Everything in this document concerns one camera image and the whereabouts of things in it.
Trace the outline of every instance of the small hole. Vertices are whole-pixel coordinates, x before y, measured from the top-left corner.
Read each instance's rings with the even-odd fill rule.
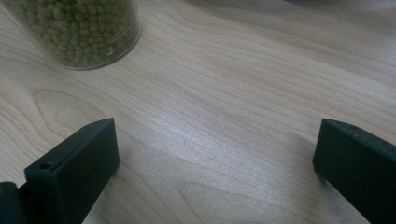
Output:
[[[41,170],[49,169],[52,166],[52,162],[46,162],[40,165]]]

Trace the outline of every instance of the black object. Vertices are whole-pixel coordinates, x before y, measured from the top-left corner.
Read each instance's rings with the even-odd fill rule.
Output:
[[[314,167],[371,223],[396,223],[396,146],[324,119]]]
[[[119,164],[114,119],[86,125],[28,166],[19,189],[0,183],[0,223],[82,223]]]

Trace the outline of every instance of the glass jar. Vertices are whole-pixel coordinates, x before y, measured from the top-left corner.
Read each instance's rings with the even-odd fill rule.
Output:
[[[140,36],[134,0],[0,2],[35,45],[66,68],[90,69],[114,62],[128,53]]]

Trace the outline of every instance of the dried green peas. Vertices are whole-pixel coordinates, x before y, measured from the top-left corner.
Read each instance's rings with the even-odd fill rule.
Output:
[[[133,0],[1,3],[61,66],[91,68],[126,53],[140,34]]]

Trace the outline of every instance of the wood grain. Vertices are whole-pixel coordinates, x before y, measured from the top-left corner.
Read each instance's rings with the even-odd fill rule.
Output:
[[[0,14],[0,181],[113,117],[121,165],[84,223],[367,223],[313,171],[322,118],[396,141],[393,0],[138,0],[142,36],[54,67]]]

